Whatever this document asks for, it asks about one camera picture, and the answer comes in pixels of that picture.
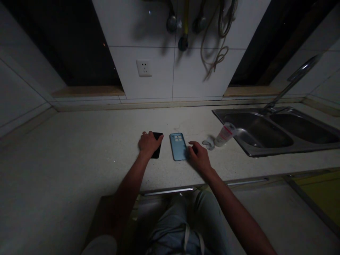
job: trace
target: cloth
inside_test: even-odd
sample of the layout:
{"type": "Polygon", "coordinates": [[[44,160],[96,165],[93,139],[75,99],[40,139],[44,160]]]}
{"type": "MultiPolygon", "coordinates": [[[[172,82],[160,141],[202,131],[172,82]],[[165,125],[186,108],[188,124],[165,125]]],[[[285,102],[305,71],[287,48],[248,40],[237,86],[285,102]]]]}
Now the cloth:
{"type": "MultiPolygon", "coordinates": [[[[202,254],[200,233],[204,240],[204,254],[230,254],[227,231],[215,196],[208,191],[201,191],[196,198],[194,210],[197,220],[193,229],[189,230],[186,254],[202,254]]],[[[146,254],[183,254],[187,226],[186,200],[176,195],[157,222],[146,254]]]]}
{"type": "Polygon", "coordinates": [[[215,148],[214,140],[211,136],[208,136],[206,140],[202,142],[203,145],[206,146],[206,148],[210,151],[212,151],[215,148]]]}

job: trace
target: hand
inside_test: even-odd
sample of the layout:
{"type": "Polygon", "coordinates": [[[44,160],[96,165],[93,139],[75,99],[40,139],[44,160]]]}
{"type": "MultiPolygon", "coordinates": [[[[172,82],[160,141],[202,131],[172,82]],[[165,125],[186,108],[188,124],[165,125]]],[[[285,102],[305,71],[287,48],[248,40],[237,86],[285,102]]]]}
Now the hand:
{"type": "Polygon", "coordinates": [[[164,135],[161,135],[158,138],[158,140],[156,140],[155,136],[153,135],[153,132],[149,131],[149,134],[147,134],[144,131],[141,136],[141,139],[138,142],[138,146],[139,149],[141,150],[141,153],[146,153],[146,155],[151,157],[155,150],[157,150],[160,144],[162,143],[163,138],[164,135]]]}
{"type": "Polygon", "coordinates": [[[208,151],[198,142],[189,142],[193,146],[188,146],[190,162],[194,168],[204,177],[209,177],[215,170],[211,167],[208,151]]]}

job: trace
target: coiled cable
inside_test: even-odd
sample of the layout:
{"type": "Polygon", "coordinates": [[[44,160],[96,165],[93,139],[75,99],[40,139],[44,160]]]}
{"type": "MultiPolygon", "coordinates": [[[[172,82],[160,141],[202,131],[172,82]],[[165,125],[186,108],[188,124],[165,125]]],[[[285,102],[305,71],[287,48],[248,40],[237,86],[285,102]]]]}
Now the coiled cable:
{"type": "Polygon", "coordinates": [[[226,54],[228,53],[229,51],[229,47],[228,46],[224,46],[224,43],[226,41],[226,36],[230,30],[230,27],[231,27],[231,23],[235,20],[234,18],[234,14],[236,12],[236,9],[237,9],[237,3],[238,3],[238,0],[232,0],[232,3],[231,3],[231,6],[229,7],[228,9],[228,12],[227,12],[227,16],[228,16],[228,24],[227,24],[227,28],[226,30],[224,31],[224,33],[222,32],[222,28],[223,28],[223,23],[222,23],[222,20],[223,20],[223,9],[224,9],[224,0],[221,0],[220,3],[216,6],[215,8],[215,11],[214,11],[214,14],[212,15],[210,21],[209,21],[209,24],[204,32],[204,35],[203,35],[203,38],[202,38],[202,43],[201,43],[201,59],[202,59],[202,62],[203,62],[203,65],[207,71],[207,74],[204,78],[203,81],[207,80],[210,78],[211,76],[211,73],[212,71],[215,72],[216,70],[216,66],[217,64],[221,63],[226,54]],[[204,56],[203,56],[203,45],[204,45],[204,41],[205,41],[205,37],[206,37],[206,34],[207,34],[207,31],[212,23],[212,20],[214,19],[215,15],[216,15],[216,12],[217,12],[217,9],[220,7],[220,14],[219,14],[219,22],[218,22],[218,30],[219,30],[219,36],[223,38],[223,43],[220,47],[220,50],[219,52],[217,53],[217,56],[214,60],[214,62],[207,62],[205,59],[204,59],[204,56]]]}

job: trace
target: white bottle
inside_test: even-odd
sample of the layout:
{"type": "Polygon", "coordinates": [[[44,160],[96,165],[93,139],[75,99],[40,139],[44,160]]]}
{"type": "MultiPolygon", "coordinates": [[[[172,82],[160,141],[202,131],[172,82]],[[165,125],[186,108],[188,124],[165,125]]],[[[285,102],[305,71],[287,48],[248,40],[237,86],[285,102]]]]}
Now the white bottle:
{"type": "Polygon", "coordinates": [[[222,127],[220,133],[214,140],[214,144],[217,147],[222,147],[235,135],[237,135],[236,127],[233,124],[226,122],[224,123],[224,126],[222,127]]]}

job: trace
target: window sill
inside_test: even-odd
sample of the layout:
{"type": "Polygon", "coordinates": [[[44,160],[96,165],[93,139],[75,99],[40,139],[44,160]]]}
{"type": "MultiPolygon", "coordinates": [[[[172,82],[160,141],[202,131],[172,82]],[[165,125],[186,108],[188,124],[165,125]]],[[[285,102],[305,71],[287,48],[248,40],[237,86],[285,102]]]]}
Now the window sill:
{"type": "Polygon", "coordinates": [[[223,97],[275,96],[280,91],[269,86],[229,87],[223,97]]]}
{"type": "Polygon", "coordinates": [[[125,96],[122,86],[77,86],[66,87],[52,93],[58,97],[125,96]]]}

